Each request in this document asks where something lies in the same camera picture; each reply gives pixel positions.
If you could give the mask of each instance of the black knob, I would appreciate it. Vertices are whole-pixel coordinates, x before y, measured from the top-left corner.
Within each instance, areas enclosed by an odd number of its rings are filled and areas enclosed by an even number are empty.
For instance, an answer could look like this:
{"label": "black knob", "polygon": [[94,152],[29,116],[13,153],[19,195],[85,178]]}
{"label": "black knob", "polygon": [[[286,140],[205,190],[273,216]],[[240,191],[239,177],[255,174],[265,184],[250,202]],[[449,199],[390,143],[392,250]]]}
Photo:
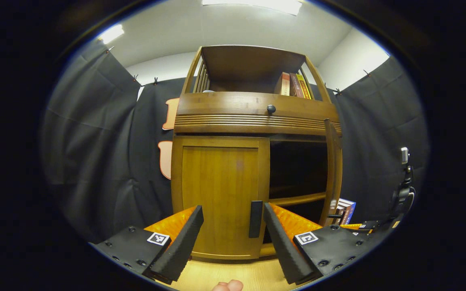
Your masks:
{"label": "black knob", "polygon": [[274,105],[267,106],[267,112],[273,114],[274,112],[276,112],[276,107],[274,107]]}

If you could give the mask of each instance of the fluorescent light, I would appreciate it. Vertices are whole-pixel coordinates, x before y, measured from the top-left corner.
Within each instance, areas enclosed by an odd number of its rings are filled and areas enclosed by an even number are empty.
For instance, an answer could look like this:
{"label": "fluorescent light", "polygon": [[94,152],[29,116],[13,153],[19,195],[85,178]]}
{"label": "fluorescent light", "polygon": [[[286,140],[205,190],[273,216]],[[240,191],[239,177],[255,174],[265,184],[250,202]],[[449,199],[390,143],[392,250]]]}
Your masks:
{"label": "fluorescent light", "polygon": [[124,34],[121,24],[116,24],[115,26],[109,28],[108,30],[104,31],[99,39],[101,39],[104,44],[109,44],[113,39],[119,37],[120,35]]}
{"label": "fluorescent light", "polygon": [[297,0],[202,0],[202,5],[240,4],[267,7],[292,15],[298,15],[301,2]]}

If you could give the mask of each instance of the finger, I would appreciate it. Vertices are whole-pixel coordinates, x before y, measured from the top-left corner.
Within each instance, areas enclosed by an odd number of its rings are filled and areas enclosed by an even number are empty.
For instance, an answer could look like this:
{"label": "finger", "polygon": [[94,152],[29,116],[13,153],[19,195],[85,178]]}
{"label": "finger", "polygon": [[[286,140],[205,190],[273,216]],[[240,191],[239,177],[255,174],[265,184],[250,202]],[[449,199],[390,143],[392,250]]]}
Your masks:
{"label": "finger", "polygon": [[228,286],[217,284],[211,291],[230,291]]}
{"label": "finger", "polygon": [[244,284],[240,282],[239,280],[231,280],[228,283],[228,288],[229,291],[242,291],[242,288],[244,288]]}

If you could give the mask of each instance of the wooden cabinet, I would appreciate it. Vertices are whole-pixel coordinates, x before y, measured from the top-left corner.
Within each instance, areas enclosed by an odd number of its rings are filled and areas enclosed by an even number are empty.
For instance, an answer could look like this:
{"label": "wooden cabinet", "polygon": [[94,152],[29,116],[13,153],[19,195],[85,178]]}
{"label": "wooden cabinet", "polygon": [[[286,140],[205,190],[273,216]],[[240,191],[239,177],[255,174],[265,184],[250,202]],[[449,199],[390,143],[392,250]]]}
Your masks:
{"label": "wooden cabinet", "polygon": [[[313,96],[304,65],[320,96]],[[312,99],[273,94],[282,72],[303,75]],[[193,256],[274,254],[263,245],[264,223],[258,238],[248,237],[254,200],[283,207],[321,203],[309,217],[320,225],[332,221],[341,137],[337,109],[305,55],[259,46],[200,48],[183,85],[172,145],[174,212],[202,205],[205,218]]]}
{"label": "wooden cabinet", "polygon": [[174,211],[202,205],[204,223],[192,255],[258,258],[265,224],[249,238],[251,201],[269,199],[269,139],[175,136]]}

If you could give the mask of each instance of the ceiling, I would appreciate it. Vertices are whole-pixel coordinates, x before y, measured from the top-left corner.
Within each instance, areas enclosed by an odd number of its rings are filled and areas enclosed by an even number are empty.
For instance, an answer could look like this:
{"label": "ceiling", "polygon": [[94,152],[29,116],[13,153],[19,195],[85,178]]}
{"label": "ceiling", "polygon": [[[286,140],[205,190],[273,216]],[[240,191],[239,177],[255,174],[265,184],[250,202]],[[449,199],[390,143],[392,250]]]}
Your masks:
{"label": "ceiling", "polygon": [[318,66],[352,29],[309,2],[294,16],[264,7],[167,0],[120,23],[124,35],[108,46],[125,68],[217,44],[284,49],[307,55]]}

